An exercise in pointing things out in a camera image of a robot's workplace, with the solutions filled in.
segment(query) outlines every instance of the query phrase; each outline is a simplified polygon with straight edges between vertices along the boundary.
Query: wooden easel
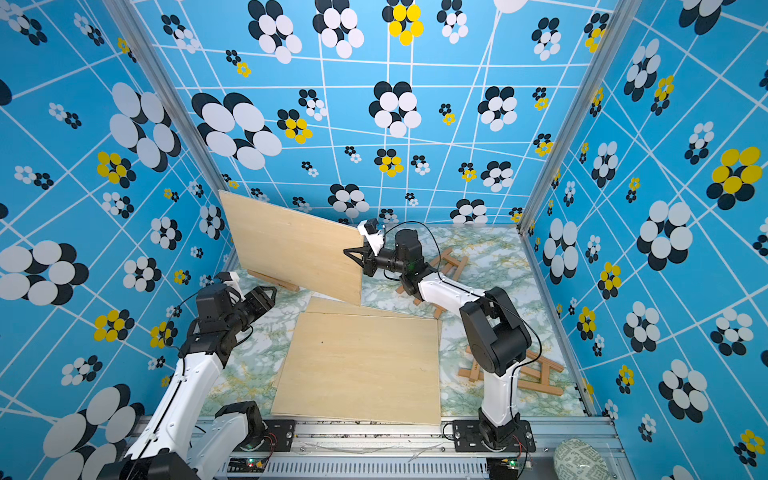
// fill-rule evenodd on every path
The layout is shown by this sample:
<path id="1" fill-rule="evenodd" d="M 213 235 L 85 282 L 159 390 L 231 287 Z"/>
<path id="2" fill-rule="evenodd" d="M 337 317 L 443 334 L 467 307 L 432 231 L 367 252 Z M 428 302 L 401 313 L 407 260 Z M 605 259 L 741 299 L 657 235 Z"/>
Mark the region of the wooden easel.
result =
<path id="1" fill-rule="evenodd" d="M 467 347 L 466 352 L 472 353 L 469 347 Z M 529 350 L 525 353 L 525 355 L 529 359 L 534 359 L 536 358 L 537 354 Z M 561 389 L 560 387 L 551 386 L 549 384 L 549 372 L 552 370 L 554 370 L 555 372 L 562 372 L 565 367 L 543 356 L 538 357 L 538 360 L 536 361 L 541 364 L 541 371 L 534 370 L 531 367 L 527 367 L 527 366 L 521 367 L 520 371 L 525 375 L 530 375 L 536 379 L 539 379 L 539 382 L 529 382 L 528 380 L 518 380 L 518 386 L 521 389 L 534 390 L 536 392 L 548 393 L 549 395 L 561 396 L 563 394 L 563 389 Z M 480 368 L 480 365 L 475 361 L 475 359 L 472 359 L 471 369 L 458 369 L 458 376 L 469 379 L 469 381 L 472 383 L 483 379 L 482 369 Z"/>
<path id="2" fill-rule="evenodd" d="M 448 275 L 448 272 L 453 268 L 456 267 L 456 271 L 453 273 L 453 276 L 451 277 L 453 280 L 458 282 L 459 277 L 462 275 L 462 271 L 464 271 L 464 267 L 467 266 L 467 263 L 469 262 L 469 257 L 466 255 L 463 256 L 461 260 L 451 257 L 450 253 L 453 251 L 453 247 L 448 247 L 445 249 L 445 251 L 441 252 L 440 257 L 435 257 L 432 259 L 431 262 L 429 262 L 430 265 L 437 267 L 440 263 L 440 260 L 445 260 L 446 264 L 445 266 L 440 270 L 440 273 L 443 275 Z M 405 289 L 401 286 L 397 287 L 397 290 L 395 290 L 397 293 L 403 293 L 405 292 Z M 419 305 L 422 301 L 415 298 L 413 299 L 414 305 Z M 435 305 L 435 315 L 434 317 L 436 319 L 439 319 L 440 316 L 445 312 L 445 309 L 442 308 L 440 305 Z"/>

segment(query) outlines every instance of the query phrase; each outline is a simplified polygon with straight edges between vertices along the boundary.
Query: white circle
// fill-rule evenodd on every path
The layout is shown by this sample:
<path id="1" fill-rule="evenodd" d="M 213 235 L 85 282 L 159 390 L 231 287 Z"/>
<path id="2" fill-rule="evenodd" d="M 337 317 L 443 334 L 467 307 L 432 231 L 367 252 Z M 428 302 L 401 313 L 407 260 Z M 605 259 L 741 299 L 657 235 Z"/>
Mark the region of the white circle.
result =
<path id="1" fill-rule="evenodd" d="M 645 327 L 645 333 L 648 335 L 648 338 L 654 342 L 658 342 L 661 338 L 661 331 L 659 330 L 659 327 L 655 325 Z"/>
<path id="2" fill-rule="evenodd" d="M 275 26 L 277 27 L 277 31 L 283 35 L 287 36 L 293 33 L 293 22 L 291 22 L 290 18 L 285 15 L 280 15 L 275 18 Z"/>
<path id="3" fill-rule="evenodd" d="M 94 450 L 83 466 L 82 480 L 96 480 L 101 469 L 108 463 L 113 463 L 118 458 L 118 449 L 111 443 L 102 445 Z"/>
<path id="4" fill-rule="evenodd" d="M 666 370 L 661 378 L 664 381 L 664 385 L 671 389 L 676 389 L 678 386 L 680 386 L 680 379 L 678 379 L 677 375 L 675 375 L 673 372 L 670 372 L 669 370 Z"/>
<path id="5" fill-rule="evenodd" d="M 136 422 L 136 411 L 132 406 L 125 406 L 109 419 L 105 436 L 107 442 L 117 443 L 131 434 Z"/>
<path id="6" fill-rule="evenodd" d="M 685 363 L 683 363 L 682 360 L 675 359 L 672 360 L 672 372 L 680 378 L 684 379 L 688 376 L 688 367 L 685 365 Z"/>
<path id="7" fill-rule="evenodd" d="M 411 91 L 404 92 L 397 101 L 400 108 L 411 111 L 416 108 L 416 96 Z"/>
<path id="8" fill-rule="evenodd" d="M 659 323 L 659 312 L 655 308 L 645 310 L 645 319 L 651 324 Z"/>
<path id="9" fill-rule="evenodd" d="M 72 450 L 85 435 L 86 421 L 80 413 L 72 413 L 56 422 L 43 440 L 43 453 L 58 458 Z"/>
<path id="10" fill-rule="evenodd" d="M 79 452 L 69 452 L 56 461 L 45 473 L 43 480 L 78 480 L 85 462 Z"/>
<path id="11" fill-rule="evenodd" d="M 56 262 L 48 269 L 48 278 L 57 285 L 65 285 L 74 278 L 74 266 L 69 262 Z"/>
<path id="12" fill-rule="evenodd" d="M 658 259 L 667 258 L 672 251 L 672 245 L 666 237 L 657 237 L 650 244 L 650 251 Z"/>
<path id="13" fill-rule="evenodd" d="M 710 408 L 710 403 L 707 401 L 707 397 L 698 390 L 691 390 L 688 394 L 688 399 L 690 400 L 690 404 L 699 412 L 706 412 Z"/>
<path id="14" fill-rule="evenodd" d="M 56 299 L 58 287 L 55 283 L 42 280 L 29 287 L 27 297 L 34 305 L 48 305 Z"/>
<path id="15" fill-rule="evenodd" d="M 212 131 L 205 136 L 205 143 L 215 153 L 222 157 L 231 157 L 235 155 L 237 146 L 232 138 L 220 131 Z"/>
<path id="16" fill-rule="evenodd" d="M 739 315 L 736 317 L 736 320 L 741 326 L 752 325 L 752 317 L 747 315 L 746 313 L 739 313 Z"/>
<path id="17" fill-rule="evenodd" d="M 739 341 L 739 334 L 736 333 L 736 330 L 734 329 L 728 329 L 723 334 L 725 336 L 726 340 L 729 342 L 738 342 Z"/>
<path id="18" fill-rule="evenodd" d="M 560 255 L 556 255 L 552 259 L 552 265 L 550 265 L 549 268 L 552 272 L 552 275 L 554 275 L 555 277 L 563 276 L 563 270 L 565 268 L 563 257 L 561 257 Z"/>
<path id="19" fill-rule="evenodd" d="M 480 115 L 480 121 L 486 125 L 490 124 L 494 118 L 496 118 L 496 116 L 490 110 L 486 110 Z"/>
<path id="20" fill-rule="evenodd" d="M 355 13 L 354 10 L 352 10 L 351 8 L 344 8 L 344 10 L 342 10 L 341 25 L 344 25 L 344 28 L 346 28 L 347 30 L 352 30 L 357 26 L 357 14 Z"/>
<path id="21" fill-rule="evenodd" d="M 157 124 L 152 130 L 154 143 L 165 153 L 170 153 L 176 147 L 176 138 L 174 132 L 165 124 Z"/>
<path id="22" fill-rule="evenodd" d="M 0 252 L 0 268 L 9 273 L 23 272 L 32 265 L 32 253 L 14 245 Z"/>
<path id="23" fill-rule="evenodd" d="M 350 45 L 347 40 L 341 40 L 339 41 L 339 43 L 336 44 L 336 53 L 341 58 L 349 58 L 352 56 L 352 45 Z"/>
<path id="24" fill-rule="evenodd" d="M 363 42 L 366 40 L 365 35 L 362 34 L 362 30 L 359 28 L 350 30 L 349 33 L 346 34 L 346 38 L 349 41 L 349 44 L 354 48 L 362 47 Z"/>
<path id="25" fill-rule="evenodd" d="M 118 110 L 125 116 L 133 118 L 141 113 L 141 103 L 133 88 L 123 82 L 112 87 L 112 100 Z"/>
<path id="26" fill-rule="evenodd" d="M 491 100 L 488 101 L 488 108 L 490 108 L 493 111 L 497 111 L 499 108 L 502 107 L 503 104 L 504 104 L 504 101 L 502 100 L 501 97 L 493 97 Z"/>
<path id="27" fill-rule="evenodd" d="M 749 342 L 753 338 L 755 338 L 755 334 L 752 333 L 752 330 L 743 326 L 739 329 L 739 338 L 741 338 L 745 342 Z"/>
<path id="28" fill-rule="evenodd" d="M 408 128 L 406 127 L 406 124 L 402 123 L 401 121 L 395 121 L 389 125 L 389 133 L 392 134 L 393 137 L 403 138 L 405 137 L 407 131 Z"/>
<path id="29" fill-rule="evenodd" d="M 675 250 L 686 250 L 694 242 L 694 235 L 690 232 L 688 227 L 678 227 L 672 230 L 670 234 L 670 242 Z"/>
<path id="30" fill-rule="evenodd" d="M 323 30 L 323 33 L 320 34 L 320 40 L 323 41 L 323 45 L 325 45 L 328 48 L 333 48 L 336 46 L 336 43 L 339 41 L 339 37 L 336 36 L 336 32 L 331 30 L 330 28 L 325 28 Z"/>
<path id="31" fill-rule="evenodd" d="M 158 98 L 157 95 L 150 91 L 141 96 L 141 109 L 152 123 L 159 124 L 163 121 L 163 119 L 165 119 L 165 109 L 163 108 L 163 103 L 160 101 L 160 98 Z"/>
<path id="32" fill-rule="evenodd" d="M 266 14 L 259 17 L 259 28 L 266 35 L 275 35 L 275 31 L 277 31 L 274 19 Z"/>
<path id="33" fill-rule="evenodd" d="M 418 111 L 412 110 L 406 113 L 402 121 L 406 124 L 406 127 L 416 128 L 422 123 L 422 115 Z"/>
<path id="34" fill-rule="evenodd" d="M 669 219 L 677 227 L 685 225 L 690 219 L 690 208 L 683 202 L 673 205 L 669 210 Z"/>
<path id="35" fill-rule="evenodd" d="M 631 326 L 632 328 L 635 328 L 639 324 L 640 324 L 640 319 L 637 318 L 637 315 L 635 315 L 632 312 L 629 312 L 627 314 L 627 325 Z"/>
<path id="36" fill-rule="evenodd" d="M 141 138 L 136 144 L 136 154 L 139 156 L 139 161 L 149 168 L 155 168 L 159 165 L 163 157 L 157 145 L 147 137 Z"/>
<path id="37" fill-rule="evenodd" d="M 277 44 L 275 44 L 275 39 L 269 35 L 261 35 L 259 37 L 259 46 L 264 53 L 274 53 Z"/>
<path id="38" fill-rule="evenodd" d="M 647 242 L 652 242 L 659 234 L 659 229 L 654 222 L 646 220 L 643 226 L 640 227 L 640 238 Z"/>
<path id="39" fill-rule="evenodd" d="M 386 111 L 394 111 L 397 108 L 398 98 L 392 91 L 385 91 L 379 98 L 379 104 Z"/>
<path id="40" fill-rule="evenodd" d="M 135 147 L 139 139 L 136 124 L 122 114 L 112 115 L 112 118 L 109 120 L 109 131 L 112 133 L 112 137 L 126 148 Z"/>
<path id="41" fill-rule="evenodd" d="M 683 390 L 675 389 L 672 392 L 672 400 L 682 408 L 683 410 L 690 407 L 690 399 L 688 398 L 688 395 L 685 394 Z"/>
<path id="42" fill-rule="evenodd" d="M 235 128 L 234 117 L 222 104 L 212 101 L 205 104 L 200 112 L 203 114 L 205 123 L 215 130 L 226 133 Z"/>
<path id="43" fill-rule="evenodd" d="M 668 214 L 669 209 L 667 208 L 667 203 L 662 200 L 655 201 L 648 210 L 648 216 L 656 223 L 665 221 Z"/>
<path id="44" fill-rule="evenodd" d="M 638 342 L 642 343 L 642 342 L 644 342 L 644 341 L 646 341 L 648 339 L 648 335 L 646 335 L 645 330 L 643 330 L 643 327 L 636 326 L 634 328 L 634 338 Z"/>
<path id="45" fill-rule="evenodd" d="M 291 53 L 300 53 L 302 48 L 301 38 L 295 35 L 288 35 L 286 37 L 286 47 L 288 47 L 288 51 Z"/>

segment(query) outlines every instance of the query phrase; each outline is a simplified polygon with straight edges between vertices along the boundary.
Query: wooden stand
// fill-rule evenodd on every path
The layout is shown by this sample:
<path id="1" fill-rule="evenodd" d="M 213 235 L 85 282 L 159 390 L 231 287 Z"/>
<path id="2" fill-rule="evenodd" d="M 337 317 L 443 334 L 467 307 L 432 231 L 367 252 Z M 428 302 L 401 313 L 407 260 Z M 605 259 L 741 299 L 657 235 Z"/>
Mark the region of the wooden stand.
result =
<path id="1" fill-rule="evenodd" d="M 469 347 L 467 347 L 466 351 L 467 353 L 472 353 Z M 529 359 L 534 359 L 536 358 L 537 354 L 531 351 L 527 351 L 525 355 Z M 551 386 L 549 384 L 549 372 L 552 370 L 554 370 L 555 372 L 562 372 L 565 367 L 543 356 L 538 357 L 538 360 L 536 361 L 541 364 L 541 371 L 534 370 L 527 366 L 520 367 L 520 371 L 525 375 L 529 375 L 536 379 L 539 379 L 539 382 L 529 382 L 528 380 L 518 380 L 518 387 L 520 387 L 521 389 L 548 393 L 549 395 L 561 396 L 563 394 L 563 389 L 561 389 L 560 387 Z M 482 369 L 474 359 L 472 359 L 471 369 L 458 369 L 458 376 L 469 379 L 469 381 L 472 383 L 476 382 L 477 380 L 483 380 Z"/>
<path id="2" fill-rule="evenodd" d="M 248 270 L 247 272 L 249 275 L 255 276 L 256 278 L 260 278 L 265 282 L 274 283 L 275 285 L 280 285 L 282 288 L 286 290 L 290 290 L 292 292 L 299 291 L 298 285 L 293 285 L 292 283 L 283 282 L 282 280 L 278 280 L 277 278 L 272 278 L 271 276 L 263 275 L 262 273 L 254 272 L 253 270 Z"/>
<path id="3" fill-rule="evenodd" d="M 456 271 L 453 273 L 453 276 L 451 277 L 453 280 L 458 282 L 459 277 L 462 275 L 462 271 L 464 271 L 464 267 L 467 266 L 467 263 L 469 262 L 469 257 L 464 255 L 464 257 L 459 260 L 455 257 L 451 257 L 450 253 L 453 251 L 453 247 L 446 248 L 445 251 L 441 252 L 440 257 L 435 257 L 432 259 L 431 262 L 429 262 L 430 265 L 437 267 L 440 263 L 440 260 L 445 260 L 446 264 L 444 267 L 440 270 L 440 273 L 443 275 L 448 275 L 448 272 L 451 271 L 453 267 L 456 267 Z M 397 293 L 403 293 L 405 289 L 401 286 L 397 287 L 397 290 L 395 290 Z M 415 298 L 413 299 L 414 305 L 419 305 L 422 301 Z M 435 305 L 435 315 L 434 317 L 436 319 L 439 319 L 440 316 L 445 312 L 445 309 L 442 308 L 440 305 Z"/>

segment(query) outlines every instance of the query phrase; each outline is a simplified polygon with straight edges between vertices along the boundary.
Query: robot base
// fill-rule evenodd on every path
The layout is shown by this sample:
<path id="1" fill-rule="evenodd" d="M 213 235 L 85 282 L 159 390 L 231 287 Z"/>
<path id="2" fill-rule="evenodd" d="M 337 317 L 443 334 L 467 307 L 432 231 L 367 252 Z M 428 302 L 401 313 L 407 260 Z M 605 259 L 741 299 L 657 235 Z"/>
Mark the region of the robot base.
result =
<path id="1" fill-rule="evenodd" d="M 457 452 L 496 452 L 485 446 L 480 433 L 480 421 L 479 420 L 454 420 L 453 421 L 453 441 L 454 448 Z M 531 432 L 531 424 L 527 420 L 520 420 L 518 427 L 513 431 L 512 435 L 516 436 L 523 442 L 523 448 L 528 452 L 536 451 L 536 443 Z M 512 443 L 507 445 L 503 450 L 498 452 L 519 452 L 520 447 L 518 442 L 513 438 Z"/>

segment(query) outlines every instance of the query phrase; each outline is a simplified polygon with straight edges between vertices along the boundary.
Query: yellow circle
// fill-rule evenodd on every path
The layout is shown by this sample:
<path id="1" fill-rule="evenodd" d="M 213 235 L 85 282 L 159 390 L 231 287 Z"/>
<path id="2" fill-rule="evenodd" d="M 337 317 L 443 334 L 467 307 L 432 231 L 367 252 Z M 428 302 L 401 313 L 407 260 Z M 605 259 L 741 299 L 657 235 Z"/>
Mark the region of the yellow circle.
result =
<path id="1" fill-rule="evenodd" d="M 408 7 L 408 20 L 411 22 L 415 22 L 416 20 L 419 20 L 419 17 L 422 16 L 422 10 L 419 8 L 418 5 L 411 5 Z"/>
<path id="2" fill-rule="evenodd" d="M 411 33 L 414 37 L 420 37 L 424 33 L 424 24 L 421 22 L 413 22 L 411 24 Z"/>
<path id="3" fill-rule="evenodd" d="M 395 20 L 397 20 L 398 22 L 405 20 L 407 14 L 408 14 L 408 11 L 406 10 L 406 7 L 404 5 L 397 5 L 395 8 L 392 9 L 392 15 L 395 17 Z"/>
<path id="4" fill-rule="evenodd" d="M 722 184 L 730 176 L 730 169 L 720 166 L 712 172 L 712 181 L 716 184 Z"/>
<path id="5" fill-rule="evenodd" d="M 739 151 L 735 148 L 731 148 L 726 153 L 723 154 L 723 157 L 720 159 L 720 163 L 725 165 L 726 167 L 732 167 L 736 164 L 737 161 L 739 161 Z"/>
<path id="6" fill-rule="evenodd" d="M 742 185 L 743 182 L 739 177 L 730 177 L 728 180 L 723 182 L 723 190 L 729 194 L 735 194 L 737 191 L 739 191 Z"/>
<path id="7" fill-rule="evenodd" d="M 413 42 L 413 33 L 410 31 L 404 31 L 400 34 L 400 43 L 405 45 L 406 47 L 410 45 Z"/>
<path id="8" fill-rule="evenodd" d="M 392 22 L 389 24 L 389 34 L 393 37 L 396 37 L 400 35 L 400 32 L 402 31 L 402 25 L 400 25 L 400 22 Z"/>
<path id="9" fill-rule="evenodd" d="M 741 152 L 741 164 L 753 165 L 760 159 L 760 149 L 758 147 L 749 147 Z"/>
<path id="10" fill-rule="evenodd" d="M 745 184 L 753 184 L 763 176 L 763 169 L 757 165 L 750 165 L 741 171 L 741 180 Z"/>

